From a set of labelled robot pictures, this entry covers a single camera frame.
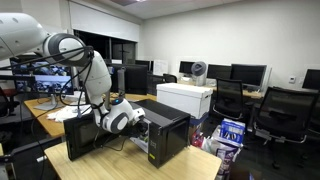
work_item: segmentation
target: floor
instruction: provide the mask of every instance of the floor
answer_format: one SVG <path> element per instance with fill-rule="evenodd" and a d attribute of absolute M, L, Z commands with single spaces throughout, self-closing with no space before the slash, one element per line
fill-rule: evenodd
<path fill-rule="evenodd" d="M 36 142 L 35 136 L 38 139 L 47 138 L 47 134 L 42 127 L 32 120 L 0 125 L 0 131 L 12 132 L 11 138 L 3 143 L 5 153 L 11 152 L 14 148 Z M 220 124 L 220 120 L 209 117 L 203 126 L 204 135 L 208 136 L 215 129 L 216 125 Z M 262 178 L 266 180 L 316 180 L 320 179 L 320 152 L 309 154 L 309 159 L 305 163 L 305 167 L 301 168 L 296 165 L 299 159 L 299 152 L 305 150 L 312 151 L 318 144 L 306 143 L 303 146 L 296 144 L 276 144 L 277 159 L 281 165 L 279 170 L 275 170 L 271 166 L 271 154 L 266 146 L 263 145 L 262 139 L 251 139 L 245 137 L 248 149 L 243 149 L 236 159 L 234 164 L 249 169 L 261 172 Z M 59 140 L 53 141 L 43 148 L 50 147 L 59 143 Z M 58 179 L 55 171 L 50 166 L 48 160 L 38 163 L 37 158 L 43 155 L 42 150 L 38 147 L 32 148 L 25 152 L 15 155 L 15 172 L 17 179 Z"/>

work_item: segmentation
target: wooden desk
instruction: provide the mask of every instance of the wooden desk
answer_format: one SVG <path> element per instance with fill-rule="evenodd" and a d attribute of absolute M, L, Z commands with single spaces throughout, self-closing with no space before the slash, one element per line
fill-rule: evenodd
<path fill-rule="evenodd" d="M 151 99 L 156 101 L 156 96 L 153 95 L 135 95 L 135 94 L 126 94 L 126 98 L 128 98 L 129 100 L 143 100 L 143 99 Z M 39 100 L 40 103 L 47 101 L 47 98 L 42 98 Z M 64 132 L 64 127 L 63 127 L 63 123 L 58 123 L 55 122 L 53 120 L 48 120 L 47 119 L 47 114 L 55 112 L 60 110 L 61 108 L 57 108 L 54 109 L 52 111 L 46 112 L 43 110 L 39 110 L 39 109 L 34 109 L 34 106 L 39 105 L 38 99 L 33 99 L 33 100 L 28 100 L 25 101 L 24 104 L 27 106 L 27 108 L 30 110 L 30 112 L 32 113 L 32 115 L 34 117 L 37 117 L 37 120 L 39 121 L 39 123 L 44 127 L 44 129 L 48 132 L 48 134 L 51 137 L 61 137 L 65 134 Z"/>
<path fill-rule="evenodd" d="M 194 86 L 195 82 L 194 81 L 181 81 L 178 80 L 179 84 L 186 84 L 186 85 L 191 85 Z M 206 88 L 211 88 L 213 91 L 217 91 L 217 87 L 216 86 L 203 86 Z M 260 92 L 248 92 L 248 90 L 243 90 L 243 96 L 247 96 L 247 97 L 251 97 L 254 99 L 260 99 L 262 98 L 262 94 Z"/>
<path fill-rule="evenodd" d="M 119 149 L 122 140 L 112 147 Z M 75 161 L 68 158 L 66 143 L 45 150 L 60 179 L 214 179 L 221 159 L 190 146 L 157 169 L 147 154 L 130 140 L 122 151 L 94 150 Z"/>

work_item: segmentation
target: white robotic arm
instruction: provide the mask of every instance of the white robotic arm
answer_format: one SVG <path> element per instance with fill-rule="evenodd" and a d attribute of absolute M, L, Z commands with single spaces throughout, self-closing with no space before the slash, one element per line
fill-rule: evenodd
<path fill-rule="evenodd" d="M 53 56 L 70 50 L 75 51 Z M 88 50 L 78 37 L 64 33 L 50 35 L 27 14 L 0 13 L 0 60 L 26 52 L 53 56 L 47 61 L 76 66 L 82 71 L 80 77 L 87 79 L 85 87 L 98 127 L 119 133 L 127 124 L 134 125 L 145 115 L 141 108 L 133 110 L 125 99 L 113 101 L 110 112 L 105 108 L 102 94 L 109 92 L 112 85 L 108 68 L 101 55 Z"/>

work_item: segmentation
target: ceiling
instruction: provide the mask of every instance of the ceiling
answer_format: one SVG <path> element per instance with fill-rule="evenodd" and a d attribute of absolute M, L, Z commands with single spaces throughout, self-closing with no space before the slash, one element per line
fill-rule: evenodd
<path fill-rule="evenodd" d="M 150 19 L 241 0 L 96 0 L 140 19 Z"/>

